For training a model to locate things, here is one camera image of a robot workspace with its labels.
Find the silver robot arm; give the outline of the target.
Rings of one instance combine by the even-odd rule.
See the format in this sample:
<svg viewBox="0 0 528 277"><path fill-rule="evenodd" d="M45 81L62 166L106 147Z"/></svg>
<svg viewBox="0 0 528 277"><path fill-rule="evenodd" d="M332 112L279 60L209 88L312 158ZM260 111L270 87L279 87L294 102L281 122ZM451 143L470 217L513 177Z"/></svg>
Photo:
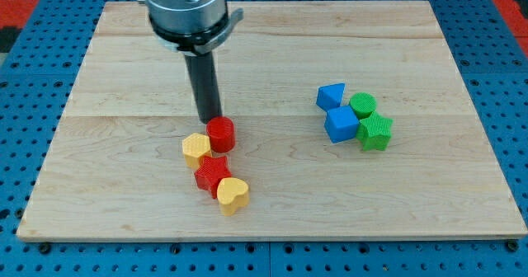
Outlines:
<svg viewBox="0 0 528 277"><path fill-rule="evenodd" d="M231 12L226 0L136 1L148 8L148 20L162 43L187 56L212 52L244 18L243 9Z"/></svg>

